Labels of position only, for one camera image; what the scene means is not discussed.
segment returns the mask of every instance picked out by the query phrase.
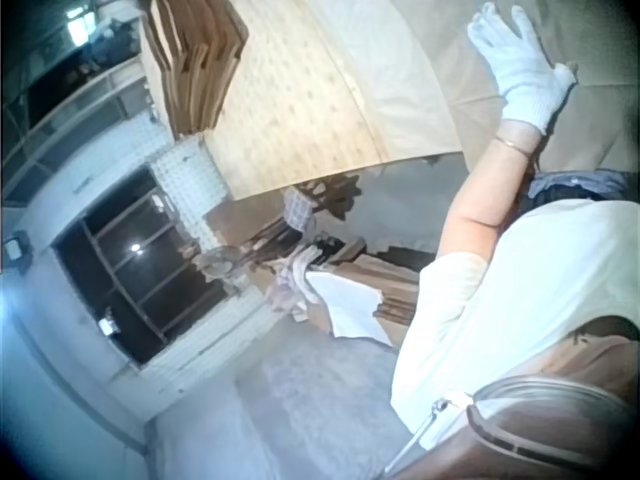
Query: white top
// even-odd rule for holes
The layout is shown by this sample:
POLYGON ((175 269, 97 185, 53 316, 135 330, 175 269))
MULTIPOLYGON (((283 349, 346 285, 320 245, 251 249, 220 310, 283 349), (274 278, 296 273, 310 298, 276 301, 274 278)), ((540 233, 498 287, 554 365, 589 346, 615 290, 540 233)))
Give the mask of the white top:
MULTIPOLYGON (((516 221, 489 266, 461 252, 426 267, 392 386, 409 430, 446 392, 474 394, 594 318, 640 327, 639 232, 637 204, 562 200, 516 221)), ((421 445, 450 435, 458 415, 447 409, 421 445)))

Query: woman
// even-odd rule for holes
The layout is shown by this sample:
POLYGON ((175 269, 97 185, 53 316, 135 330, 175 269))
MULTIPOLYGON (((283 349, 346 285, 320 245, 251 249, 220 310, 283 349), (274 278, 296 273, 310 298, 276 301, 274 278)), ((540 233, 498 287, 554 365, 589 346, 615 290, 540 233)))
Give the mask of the woman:
MULTIPOLYGON (((581 187, 580 176, 575 185, 552 181, 536 208, 500 235, 531 157, 576 83, 567 66, 549 65, 524 10, 514 7, 512 16, 519 36, 491 3, 468 28, 506 107, 449 210, 438 258, 421 273, 391 399, 412 432, 446 392, 473 394, 594 320, 605 329, 640 325, 636 203, 606 200, 606 188, 581 187), (550 201, 558 198, 554 191, 573 198, 550 201)), ((596 177, 604 185, 608 175, 615 174, 596 177)), ((450 436, 456 416, 445 411, 422 446, 450 436)))

